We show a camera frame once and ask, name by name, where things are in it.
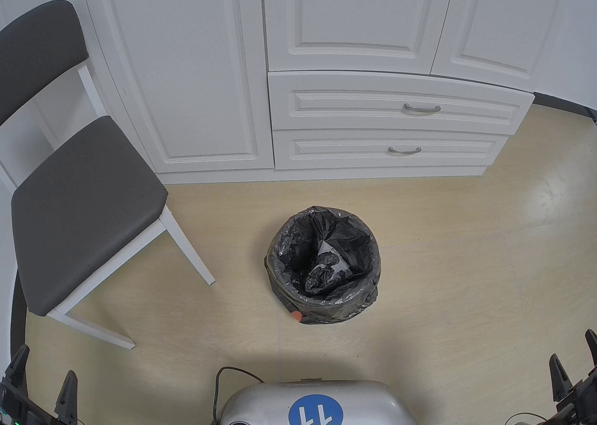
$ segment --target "black trash bag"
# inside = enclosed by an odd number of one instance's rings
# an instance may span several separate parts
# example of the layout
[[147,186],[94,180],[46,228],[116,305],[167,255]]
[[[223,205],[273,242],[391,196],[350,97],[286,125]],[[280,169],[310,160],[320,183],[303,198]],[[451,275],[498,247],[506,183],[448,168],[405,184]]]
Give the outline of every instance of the black trash bag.
[[[350,272],[329,256],[334,251]],[[377,298],[382,271],[369,227],[354,214],[322,206],[286,221],[265,266],[274,294],[303,324],[334,324],[363,312]]]

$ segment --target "chair seat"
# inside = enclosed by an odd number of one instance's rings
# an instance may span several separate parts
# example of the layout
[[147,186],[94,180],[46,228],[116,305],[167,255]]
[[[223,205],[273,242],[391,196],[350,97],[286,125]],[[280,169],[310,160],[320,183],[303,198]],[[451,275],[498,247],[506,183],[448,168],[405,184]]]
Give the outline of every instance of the chair seat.
[[109,116],[17,188],[12,234],[29,310],[45,316],[160,217],[168,192]]

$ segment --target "blue logo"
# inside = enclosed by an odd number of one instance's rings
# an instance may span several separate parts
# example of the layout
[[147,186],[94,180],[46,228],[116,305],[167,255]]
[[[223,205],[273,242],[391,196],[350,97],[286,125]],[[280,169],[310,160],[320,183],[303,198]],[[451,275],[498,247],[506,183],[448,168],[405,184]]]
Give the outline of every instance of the blue logo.
[[338,402],[327,395],[306,395],[288,412],[290,425],[341,425],[344,412]]

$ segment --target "wire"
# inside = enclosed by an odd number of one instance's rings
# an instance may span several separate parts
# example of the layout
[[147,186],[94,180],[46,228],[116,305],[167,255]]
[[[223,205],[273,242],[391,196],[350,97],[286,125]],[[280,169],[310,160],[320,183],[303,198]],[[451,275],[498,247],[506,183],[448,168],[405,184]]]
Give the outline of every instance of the wire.
[[514,417],[517,417],[518,415],[532,415],[532,416],[534,416],[534,417],[541,418],[541,420],[542,420],[542,421],[548,421],[548,419],[547,419],[547,418],[545,418],[545,417],[542,417],[541,415],[532,414],[532,413],[530,413],[530,412],[520,412],[519,414],[514,414],[514,415],[512,415],[512,416],[511,416],[511,417],[510,417],[508,420],[506,420],[506,423],[504,423],[504,425],[507,425],[507,424],[508,424],[508,422],[509,422],[511,419],[513,419]]
[[259,383],[263,383],[263,380],[261,380],[258,376],[251,374],[250,372],[247,372],[246,370],[243,369],[239,369],[236,367],[222,367],[218,373],[215,375],[215,393],[214,393],[214,425],[218,425],[218,418],[217,418],[217,408],[218,408],[218,391],[220,390],[220,374],[224,371],[224,370],[236,370],[238,372],[242,372],[243,374],[247,374],[248,376],[253,377],[255,380],[258,380]]

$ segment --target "light wood floor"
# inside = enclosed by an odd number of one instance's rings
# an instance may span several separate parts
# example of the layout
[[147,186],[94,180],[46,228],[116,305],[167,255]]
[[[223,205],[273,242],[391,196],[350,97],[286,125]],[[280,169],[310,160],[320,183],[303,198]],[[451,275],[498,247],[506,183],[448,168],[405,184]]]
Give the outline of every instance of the light wood floor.
[[[207,425],[215,372],[235,365],[266,381],[382,381],[420,424],[550,416],[549,356],[572,382],[592,367],[596,159],[590,119],[533,106],[483,177],[168,186],[215,285],[160,236],[77,307],[137,347],[30,314],[30,395],[53,410],[73,369],[86,425]],[[297,323],[263,268],[277,229],[311,205],[357,214],[380,245],[378,300],[343,324]],[[220,403],[250,383],[223,375]]]

